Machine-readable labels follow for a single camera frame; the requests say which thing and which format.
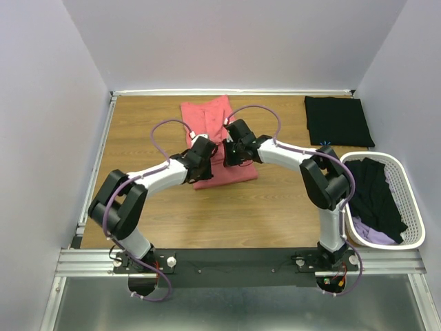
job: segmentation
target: laundry basket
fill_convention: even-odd
[[[393,199],[397,203],[398,211],[401,214],[401,220],[408,228],[404,232],[404,241],[400,245],[379,245],[370,243],[363,239],[356,231],[349,206],[346,205],[346,228],[349,236],[359,245],[378,248],[381,250],[410,250],[417,248],[422,244],[426,237],[426,230],[421,219],[420,211],[412,192],[411,185],[407,179],[403,166],[395,157],[379,152],[351,152],[342,156],[341,161],[363,160],[369,157],[375,161],[385,164],[385,170],[388,173]]]

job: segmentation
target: white wall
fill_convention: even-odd
[[[441,312],[441,1],[409,0],[356,96],[377,150],[410,176],[427,229],[421,254]]]
[[[109,94],[61,0],[0,3],[0,330],[39,330]]]
[[[111,90],[356,88],[405,0],[63,0]]]

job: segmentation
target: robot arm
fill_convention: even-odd
[[[107,216],[107,231],[134,257],[145,258],[153,247],[137,226],[145,200],[173,185],[211,179],[210,158],[216,150],[216,144],[202,134],[192,140],[189,150],[172,155],[170,162],[127,174],[120,170],[112,171],[90,204],[89,216],[103,227],[105,209],[111,196],[122,183],[135,179],[120,192],[119,196],[125,196],[124,201],[113,201]]]
[[[318,207],[320,241],[318,251],[324,265],[337,263],[346,251],[341,237],[340,205],[349,194],[349,181],[343,169],[323,154],[338,158],[329,146],[319,150],[274,141],[270,136],[256,138],[247,124],[239,119],[225,126],[229,138],[224,140],[224,166],[237,166],[244,161],[272,163],[301,172],[308,197]]]

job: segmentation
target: wooden table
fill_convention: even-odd
[[[133,172],[164,161],[150,142],[159,121],[181,118],[184,101],[203,103],[211,96],[119,97],[105,144],[94,195],[114,169]],[[233,109],[259,103],[280,115],[279,140],[310,147],[302,96],[233,96]],[[239,112],[256,136],[272,135],[276,119],[258,109]],[[186,149],[178,123],[156,131],[156,140],[169,153]],[[338,156],[362,150],[334,146]],[[317,208],[307,197],[300,174],[277,165],[256,164],[257,180],[195,191],[191,185],[169,188],[145,203],[139,228],[159,248],[279,248],[313,247],[319,238]],[[109,248],[102,229],[89,219],[82,248]]]

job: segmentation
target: purple cable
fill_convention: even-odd
[[[133,183],[135,181],[137,181],[138,179],[142,179],[146,176],[150,176],[151,174],[157,174],[158,172],[161,172],[165,169],[168,168],[168,166],[170,165],[170,157],[168,156],[168,154],[160,147],[160,145],[157,144],[157,142],[154,139],[154,131],[159,128],[161,125],[169,123],[169,122],[178,122],[183,124],[189,131],[189,134],[191,134],[193,131],[190,128],[190,126],[188,124],[186,124],[184,121],[181,121],[180,119],[167,119],[165,121],[159,122],[158,124],[156,124],[153,128],[152,131],[150,131],[150,139],[152,140],[153,146],[156,147],[156,149],[162,154],[164,155],[164,157],[167,159],[167,164],[165,164],[164,166],[157,168],[157,169],[153,169],[147,172],[144,172],[142,175],[140,176],[136,176],[136,177],[132,177],[130,179],[128,179],[127,181],[123,182],[116,190],[115,192],[112,194],[112,196],[110,197],[107,205],[105,206],[105,210],[104,210],[104,215],[103,215],[103,231],[104,231],[104,235],[107,238],[111,238],[113,240],[113,242],[115,243],[115,245],[117,245],[118,247],[120,247],[120,249],[125,250],[124,246],[122,246],[116,239],[114,239],[112,237],[112,234],[108,231],[108,227],[107,227],[107,221],[109,218],[109,212],[110,212],[110,208],[112,207],[116,197],[118,196],[118,194],[123,190],[123,188],[127,185],[129,185],[130,183]],[[137,262],[138,264],[141,264],[143,267],[146,267],[148,269],[150,269],[151,271],[159,274],[161,277],[163,277],[165,279],[165,281],[167,282],[168,285],[168,291],[167,294],[160,298],[160,299],[149,299],[147,297],[142,297],[143,300],[146,301],[163,301],[166,300],[166,298],[168,298],[171,293],[172,293],[172,283],[170,282],[170,280],[168,279],[167,276],[165,276],[165,274],[163,272],[161,272],[160,270],[156,269],[155,267],[152,267],[151,265],[148,265],[144,262],[142,262],[140,259],[136,258],[132,253],[127,252],[127,255],[132,258],[135,262]],[[141,295],[134,293],[134,296],[141,298]]]
[[[343,212],[344,212],[345,206],[352,199],[352,197],[353,197],[353,195],[355,194],[355,191],[356,191],[356,181],[355,181],[355,179],[354,179],[354,177],[352,175],[352,172],[349,170],[349,168],[342,161],[340,161],[339,159],[337,159],[335,157],[332,157],[331,155],[328,155],[328,154],[325,154],[325,153],[321,153],[321,152],[311,151],[311,150],[303,150],[303,149],[300,149],[300,148],[293,148],[293,147],[284,146],[284,145],[279,144],[277,142],[277,136],[278,136],[278,134],[279,134],[279,132],[280,132],[280,130],[282,128],[282,121],[280,120],[280,117],[278,116],[278,114],[276,112],[274,112],[272,109],[268,108],[268,107],[261,106],[261,105],[243,106],[243,107],[240,107],[239,109],[236,109],[235,111],[233,111],[230,115],[228,115],[228,117],[225,120],[226,120],[227,123],[229,123],[229,119],[231,118],[231,116],[233,116],[237,112],[239,112],[239,111],[241,111],[243,109],[246,109],[246,108],[254,108],[254,107],[268,110],[270,113],[272,113],[276,117],[278,125],[277,125],[277,130],[276,130],[276,132],[274,133],[274,136],[273,136],[273,142],[274,142],[274,145],[276,147],[280,147],[280,148],[282,148],[284,150],[290,150],[292,152],[297,152],[297,153],[301,153],[301,154],[317,155],[319,157],[324,157],[326,159],[329,159],[329,160],[337,163],[346,172],[346,174],[347,174],[347,176],[349,178],[351,191],[350,191],[348,197],[343,201],[342,205],[340,206],[340,212],[339,212],[339,216],[338,216],[338,218],[339,218],[339,230],[340,230],[340,236],[342,237],[343,241],[357,255],[357,258],[358,258],[358,260],[360,262],[360,273],[358,274],[358,277],[357,277],[355,283],[348,290],[345,290],[344,292],[341,292],[341,293],[331,293],[331,292],[327,292],[327,291],[323,291],[323,292],[331,294],[331,295],[334,295],[334,296],[342,296],[342,295],[345,295],[345,294],[348,294],[348,293],[352,292],[352,290],[360,283],[360,280],[361,280],[361,277],[362,277],[362,274],[363,274],[363,262],[362,262],[360,253],[357,251],[357,249],[350,242],[348,242],[348,240],[346,239],[346,235],[343,233],[343,222],[345,221],[343,219]]]
[[[225,119],[227,121],[227,123],[229,123],[229,119],[233,115],[235,115],[237,112],[240,112],[241,110],[246,109],[246,108],[262,108],[262,109],[268,110],[270,113],[272,113],[277,118],[277,130],[273,136],[274,144],[277,145],[277,136],[278,136],[278,133],[280,132],[280,130],[282,129],[282,121],[280,120],[280,117],[277,115],[277,113],[275,111],[273,111],[271,108],[268,108],[268,107],[265,107],[262,105],[247,105],[247,106],[240,107],[240,108],[236,109],[235,111],[233,111],[230,115],[227,116],[227,118]]]

